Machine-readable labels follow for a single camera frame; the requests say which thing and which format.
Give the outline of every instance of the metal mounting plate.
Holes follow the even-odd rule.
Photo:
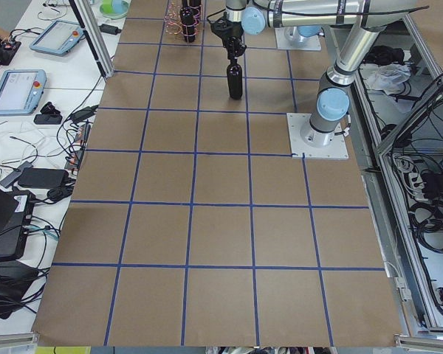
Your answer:
[[[343,135],[335,135],[332,143],[323,148],[313,147],[304,142],[301,138],[301,126],[310,119],[311,114],[288,113],[290,150],[294,159],[332,159],[347,160],[348,150],[346,149]],[[341,125],[338,123],[335,132],[341,132]]]
[[[319,52],[322,50],[322,46],[320,45],[320,39],[317,35],[308,38],[302,45],[292,45],[284,35],[285,28],[276,28],[275,29],[275,39],[278,44],[278,49],[285,50],[305,50],[307,52]]]

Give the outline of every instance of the blue tape grid line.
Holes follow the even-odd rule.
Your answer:
[[[190,203],[177,201],[96,201],[96,200],[72,200],[73,204],[139,204],[139,205],[180,205],[189,207],[253,207],[253,208],[287,208],[287,209],[369,209],[368,206],[360,205],[282,205],[282,204],[223,204],[223,203]]]
[[[266,271],[385,271],[381,267],[295,267],[288,265],[205,265],[205,264],[144,264],[144,263],[80,263],[53,262],[57,267],[107,267],[107,268],[174,268],[174,269],[247,269]]]
[[[175,109],[175,108],[126,108],[126,107],[99,107],[98,109],[106,109],[112,111],[156,111],[156,112],[193,112],[196,113],[196,109]],[[199,109],[200,113],[229,113],[229,114],[243,114],[244,111],[216,111],[208,109]],[[251,111],[250,114],[269,114],[285,116],[285,112],[265,112],[265,111]]]
[[[318,250],[317,233],[315,231],[315,219],[314,219],[314,215],[313,215],[312,199],[310,196],[310,186],[309,186],[309,174],[307,173],[305,156],[302,158],[302,165],[303,165],[303,177],[305,178],[305,185],[306,185],[306,191],[307,191],[307,201],[309,202],[310,223],[312,224],[312,234],[313,234],[313,241],[314,241],[314,245],[315,245],[315,255],[317,257],[318,276],[320,278],[320,288],[321,288],[322,299],[323,299],[323,308],[325,309],[326,327],[328,330],[330,347],[334,347],[332,325],[330,323],[328,304],[326,301],[326,294],[325,294],[325,284],[323,281],[322,266],[321,266],[321,261],[320,261],[320,252]]]
[[[169,1],[166,4],[166,12],[168,10],[168,6],[169,6]],[[161,54],[161,45],[160,44],[162,43],[162,37],[164,35],[164,28],[165,28],[165,25],[162,26],[161,36],[159,38],[159,48],[157,50],[156,63],[154,64],[153,80],[151,82],[151,90],[150,90],[149,98],[148,98],[148,107],[151,106],[151,98],[153,96],[153,91],[154,91],[154,82],[156,81],[157,65],[159,63],[159,57],[160,57],[160,54]],[[147,124],[148,124],[148,115],[149,115],[149,111],[146,111],[145,124],[144,124],[143,130],[142,130],[141,141],[140,141],[140,150],[142,150],[143,142],[144,142],[144,139],[145,139],[146,127],[147,127]],[[126,236],[128,234],[128,226],[129,226],[129,221],[130,221],[130,217],[131,217],[132,202],[134,200],[134,193],[136,191],[138,172],[139,172],[139,169],[140,169],[141,158],[142,158],[142,153],[139,152],[138,153],[137,164],[136,164],[136,169],[134,171],[134,180],[133,180],[133,186],[131,188],[131,197],[130,197],[130,201],[129,201],[128,213],[126,215],[126,224],[125,224],[125,229],[124,229],[124,232],[123,232],[123,239],[122,239],[122,243],[121,243],[121,247],[120,247],[120,256],[118,258],[117,273],[116,273],[116,276],[115,276],[115,283],[114,283],[114,287],[113,287],[113,294],[111,296],[109,318],[108,318],[107,326],[106,326],[105,339],[103,341],[103,345],[105,345],[105,346],[108,345],[108,343],[109,343],[109,336],[110,336],[110,330],[111,330],[111,320],[113,318],[114,305],[115,305],[115,300],[117,298],[118,282],[119,282],[119,279],[120,279],[120,271],[121,271],[121,268],[122,268],[121,265],[123,263],[123,252],[125,250]]]
[[[207,6],[207,0],[204,2],[204,7]],[[199,119],[200,119],[200,96],[202,87],[202,66],[204,63],[204,39],[205,31],[202,31],[202,49],[200,50],[200,68],[199,68],[199,87],[198,87],[198,97],[197,97],[197,112],[196,112],[196,123],[195,123],[195,140],[193,143],[193,172],[192,172],[192,185],[190,189],[190,206],[189,206],[189,221],[188,221],[188,235],[187,235],[187,249],[185,250],[185,272],[184,272],[184,297],[182,300],[182,331],[180,337],[180,345],[185,344],[185,325],[186,325],[186,315],[187,315],[187,292],[188,292],[188,282],[189,282],[189,263],[190,263],[190,239],[192,236],[192,219],[193,219],[193,200],[195,198],[195,182],[197,174],[197,148],[199,141]]]
[[[256,281],[256,250],[255,250],[255,230],[254,230],[254,211],[253,211],[253,172],[251,165],[251,134],[250,134],[250,107],[248,103],[248,71],[246,55],[243,56],[244,63],[244,95],[246,104],[246,132],[248,144],[248,180],[250,183],[250,228],[251,228],[251,258],[253,261],[253,306],[254,306],[254,324],[256,345],[261,345],[261,334],[259,332],[259,315],[258,315],[258,283]]]

